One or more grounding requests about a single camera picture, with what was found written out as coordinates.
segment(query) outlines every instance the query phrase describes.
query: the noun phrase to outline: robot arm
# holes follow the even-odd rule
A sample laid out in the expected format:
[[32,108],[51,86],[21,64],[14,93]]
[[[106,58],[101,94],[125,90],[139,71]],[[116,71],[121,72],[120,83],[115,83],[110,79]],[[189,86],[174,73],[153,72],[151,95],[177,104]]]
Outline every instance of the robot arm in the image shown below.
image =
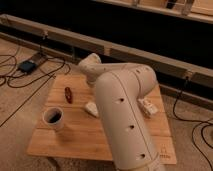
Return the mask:
[[87,83],[90,86],[93,86],[96,79],[105,72],[116,69],[134,68],[140,65],[136,63],[102,64],[100,57],[95,53],[92,53],[78,64],[81,72],[87,76]]
[[138,99],[156,85],[152,68],[100,62],[82,66],[88,82],[95,82],[95,101],[116,167],[122,171],[164,171],[138,107]]

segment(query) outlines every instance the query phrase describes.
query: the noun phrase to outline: table leg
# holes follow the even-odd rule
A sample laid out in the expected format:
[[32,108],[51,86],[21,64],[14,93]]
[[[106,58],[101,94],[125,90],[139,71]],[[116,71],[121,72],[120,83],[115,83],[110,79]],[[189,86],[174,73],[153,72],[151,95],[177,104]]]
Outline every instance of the table leg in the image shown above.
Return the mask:
[[46,157],[47,161],[50,163],[50,165],[53,168],[53,171],[60,171],[60,166],[58,162],[53,157]]

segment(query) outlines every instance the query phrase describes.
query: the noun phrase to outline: power strip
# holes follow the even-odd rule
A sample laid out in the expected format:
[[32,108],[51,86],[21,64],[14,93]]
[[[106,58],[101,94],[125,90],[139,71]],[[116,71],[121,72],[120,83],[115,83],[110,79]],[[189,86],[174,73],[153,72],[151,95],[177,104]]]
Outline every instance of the power strip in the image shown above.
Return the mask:
[[18,70],[30,74],[35,71],[40,65],[42,65],[47,60],[46,55],[41,54],[40,52],[34,54],[28,60],[23,61],[19,64]]

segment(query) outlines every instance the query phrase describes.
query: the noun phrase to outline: wooden table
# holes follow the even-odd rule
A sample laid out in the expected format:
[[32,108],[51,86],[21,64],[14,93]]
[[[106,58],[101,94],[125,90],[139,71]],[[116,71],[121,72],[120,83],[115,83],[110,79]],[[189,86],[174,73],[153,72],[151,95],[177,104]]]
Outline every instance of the wooden table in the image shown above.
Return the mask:
[[[66,102],[64,88],[73,91],[73,104]],[[154,143],[164,164],[176,164],[171,132],[159,87],[147,96],[159,112],[152,119],[145,118]],[[59,75],[49,93],[44,110],[60,107],[64,111],[65,127],[55,132],[38,120],[27,153],[34,156],[112,161],[112,156],[99,119],[84,111],[84,105],[94,100],[83,75]]]

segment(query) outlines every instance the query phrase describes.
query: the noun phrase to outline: coffee cup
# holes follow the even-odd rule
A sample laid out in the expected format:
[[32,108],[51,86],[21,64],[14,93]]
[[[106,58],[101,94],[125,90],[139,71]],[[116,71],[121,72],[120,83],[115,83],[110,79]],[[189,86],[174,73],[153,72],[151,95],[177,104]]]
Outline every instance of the coffee cup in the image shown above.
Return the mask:
[[58,107],[48,108],[43,114],[43,121],[55,131],[61,130],[64,126],[62,109]]

